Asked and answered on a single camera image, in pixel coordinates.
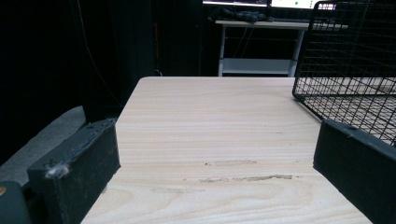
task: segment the metal cage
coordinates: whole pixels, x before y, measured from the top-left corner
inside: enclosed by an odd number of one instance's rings
[[[318,2],[295,76],[293,96],[320,119],[395,146],[396,1]]]

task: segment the desk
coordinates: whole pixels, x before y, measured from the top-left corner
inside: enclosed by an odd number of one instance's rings
[[[309,23],[280,21],[257,21],[254,23],[246,21],[216,21],[216,23],[222,25],[219,56],[219,77],[222,77],[223,73],[287,74],[288,77],[294,77],[300,48],[303,43],[304,31],[308,30]],[[298,36],[292,58],[289,60],[224,58],[224,46],[226,38],[225,33],[228,27],[297,30]]]
[[[313,169],[319,120],[292,77],[146,77],[121,168],[83,223],[370,223]]]

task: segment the dark background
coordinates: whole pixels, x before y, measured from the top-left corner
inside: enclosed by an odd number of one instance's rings
[[[141,77],[216,76],[213,9],[202,0],[1,1],[0,164],[77,105],[88,123],[117,118]],[[230,29],[226,54],[241,32]],[[275,48],[274,36],[288,43]],[[255,31],[247,55],[288,58],[294,39]]]

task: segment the monitor screen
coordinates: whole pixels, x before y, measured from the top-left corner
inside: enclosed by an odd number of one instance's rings
[[[313,9],[315,3],[319,0],[272,0],[272,7],[293,7],[293,8],[309,8]],[[332,9],[332,4],[324,6],[325,8]]]

